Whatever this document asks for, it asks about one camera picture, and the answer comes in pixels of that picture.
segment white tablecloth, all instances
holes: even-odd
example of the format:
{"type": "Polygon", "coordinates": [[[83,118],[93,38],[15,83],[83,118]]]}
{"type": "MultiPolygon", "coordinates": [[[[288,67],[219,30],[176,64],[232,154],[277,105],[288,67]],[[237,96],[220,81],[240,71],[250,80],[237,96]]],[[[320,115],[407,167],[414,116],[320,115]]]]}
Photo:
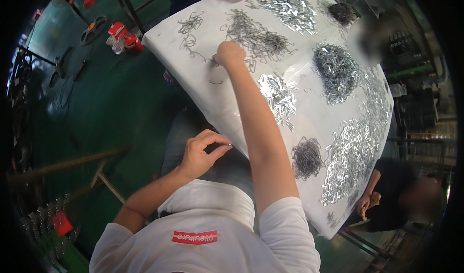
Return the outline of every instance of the white tablecloth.
{"type": "MultiPolygon", "coordinates": [[[[298,49],[292,54],[286,54],[280,61],[268,62],[266,64],[257,61],[256,70],[252,73],[253,79],[257,81],[262,73],[273,74],[277,72],[287,80],[298,83],[300,90],[293,90],[297,99],[296,116],[291,117],[295,127],[292,133],[287,127],[280,127],[287,153],[291,157],[291,149],[302,137],[316,138],[321,144],[322,159],[328,152],[325,147],[333,142],[333,132],[343,119],[358,118],[360,103],[364,99],[361,88],[355,89],[358,101],[349,97],[344,104],[335,106],[328,105],[326,98],[321,97],[323,90],[322,81],[312,69],[312,49],[318,42],[345,45],[337,25],[333,18],[321,13],[320,4],[323,0],[307,0],[317,12],[316,28],[320,35],[305,34],[291,31],[287,26],[280,23],[279,19],[271,12],[263,9],[251,9],[245,0],[202,0],[188,8],[166,18],[157,26],[145,33],[142,43],[147,46],[155,56],[165,65],[172,75],[189,94],[198,108],[203,112],[208,122],[221,134],[226,135],[244,155],[248,157],[247,144],[243,134],[239,109],[230,79],[223,67],[216,67],[209,60],[216,53],[218,45],[226,39],[227,20],[230,9],[243,9],[253,20],[260,22],[264,27],[279,35],[285,36],[294,48],[298,49]],[[190,52],[181,49],[184,34],[178,33],[181,24],[192,12],[200,14],[203,22],[201,26],[192,32],[196,38],[195,46],[190,52]],[[305,93],[304,89],[311,89],[312,93],[305,93]]],[[[378,65],[379,84],[384,84],[385,76],[378,65]]],[[[392,97],[388,91],[387,101],[392,105],[392,97]]],[[[385,137],[381,143],[380,152],[385,145],[388,127],[385,137]]],[[[349,216],[353,206],[348,207],[347,197],[336,204],[323,206],[319,201],[322,194],[322,184],[326,177],[326,170],[321,169],[317,177],[310,177],[306,181],[297,181],[300,197],[303,202],[307,219],[327,239],[332,238],[349,216]],[[332,228],[327,220],[328,213],[333,212],[332,228]]],[[[362,195],[367,182],[359,180],[357,183],[359,196],[362,195]]]]}

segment hand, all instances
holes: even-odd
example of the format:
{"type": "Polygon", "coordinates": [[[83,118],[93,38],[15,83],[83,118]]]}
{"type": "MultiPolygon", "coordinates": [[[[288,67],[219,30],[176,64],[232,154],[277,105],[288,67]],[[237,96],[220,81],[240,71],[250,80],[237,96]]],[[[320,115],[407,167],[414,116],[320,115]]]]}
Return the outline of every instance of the hand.
{"type": "Polygon", "coordinates": [[[370,196],[369,195],[363,195],[359,200],[358,200],[358,215],[361,216],[361,209],[363,207],[368,208],[369,204],[371,202],[370,196]]]}
{"type": "Polygon", "coordinates": [[[244,64],[247,53],[238,44],[230,41],[223,41],[217,48],[217,54],[213,55],[214,61],[226,69],[236,63],[244,64]]]}
{"type": "Polygon", "coordinates": [[[216,160],[232,149],[232,146],[228,144],[231,144],[231,142],[224,135],[209,129],[202,131],[194,138],[190,138],[185,146],[184,157],[179,166],[179,174],[187,177],[189,181],[202,176],[212,167],[216,160]],[[207,154],[203,149],[215,142],[224,145],[207,154]]]}

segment green floor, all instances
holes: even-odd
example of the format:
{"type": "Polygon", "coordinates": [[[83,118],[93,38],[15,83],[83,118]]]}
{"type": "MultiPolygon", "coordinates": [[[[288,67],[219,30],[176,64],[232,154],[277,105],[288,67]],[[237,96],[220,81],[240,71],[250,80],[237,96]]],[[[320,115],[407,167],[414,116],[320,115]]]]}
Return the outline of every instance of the green floor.
{"type": "MultiPolygon", "coordinates": [[[[134,7],[146,1],[131,0],[134,7]]],[[[82,0],[75,2],[83,10],[82,0]]],[[[144,25],[153,26],[168,15],[168,9],[169,0],[158,0],[138,15],[144,25]]],[[[89,19],[94,13],[130,26],[116,0],[96,0],[93,11],[84,11],[89,19]]],[[[81,46],[79,38],[84,28],[84,22],[69,7],[53,5],[47,7],[34,28],[29,46],[32,51],[53,60],[68,46],[74,49],[65,65],[71,77],[68,81],[60,79],[53,88],[48,86],[51,66],[35,62],[29,92],[33,166],[130,145],[128,154],[111,159],[103,171],[121,194],[129,197],[157,173],[172,119],[189,99],[164,84],[164,67],[149,50],[138,56],[115,55],[105,44],[107,34],[92,45],[81,46]],[[89,63],[73,83],[72,77],[83,59],[89,63]]],[[[96,162],[48,176],[49,200],[66,190],[72,193],[88,185],[97,166],[96,162]]],[[[81,227],[76,245],[84,256],[90,258],[106,224],[120,207],[119,200],[105,186],[70,204],[71,222],[81,227]]],[[[364,237],[381,244],[386,235],[364,237]]],[[[321,272],[350,272],[367,257],[340,236],[332,241],[317,238],[316,247],[321,254],[321,272]]]]}

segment red logo patch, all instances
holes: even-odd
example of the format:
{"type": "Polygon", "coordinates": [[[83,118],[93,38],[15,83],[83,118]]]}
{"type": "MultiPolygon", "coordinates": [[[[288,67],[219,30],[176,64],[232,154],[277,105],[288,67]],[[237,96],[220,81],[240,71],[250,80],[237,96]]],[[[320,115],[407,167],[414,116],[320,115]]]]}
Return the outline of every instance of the red logo patch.
{"type": "Polygon", "coordinates": [[[174,231],[174,234],[171,236],[173,237],[173,242],[182,244],[203,245],[218,241],[217,231],[210,231],[199,234],[174,231]]]}

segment green epoxy floor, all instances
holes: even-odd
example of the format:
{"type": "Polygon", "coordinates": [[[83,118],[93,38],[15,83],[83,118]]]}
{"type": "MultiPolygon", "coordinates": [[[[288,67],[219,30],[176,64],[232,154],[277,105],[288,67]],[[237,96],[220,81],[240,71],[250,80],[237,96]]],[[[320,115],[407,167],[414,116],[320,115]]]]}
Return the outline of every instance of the green epoxy floor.
{"type": "MultiPolygon", "coordinates": [[[[134,7],[148,0],[131,0],[134,7]]],[[[82,8],[82,0],[75,0],[82,8]]],[[[144,25],[154,26],[168,15],[169,0],[158,0],[138,15],[144,25]]],[[[116,0],[96,0],[93,11],[84,11],[89,19],[107,15],[110,22],[121,21],[130,29],[129,20],[116,0]]],[[[66,50],[68,81],[60,79],[49,88],[53,72],[47,63],[35,61],[29,91],[32,114],[33,167],[99,153],[130,145],[130,152],[113,157],[103,172],[126,198],[152,181],[158,172],[165,138],[177,112],[189,101],[179,90],[164,84],[164,67],[145,49],[138,56],[115,55],[102,34],[92,45],[81,46],[79,38],[85,24],[69,7],[49,5],[38,20],[30,42],[33,52],[53,60],[66,50]],[[90,60],[77,82],[72,77],[80,62],[90,60]]],[[[49,175],[46,179],[49,200],[75,192],[90,183],[98,162],[49,175]]],[[[80,225],[77,247],[90,258],[106,224],[111,222],[121,203],[104,186],[74,200],[69,217],[80,225]]],[[[368,241],[381,245],[389,233],[364,234],[368,241]]],[[[321,254],[321,272],[351,272],[368,256],[362,250],[336,236],[327,241],[316,238],[321,254]]]]}

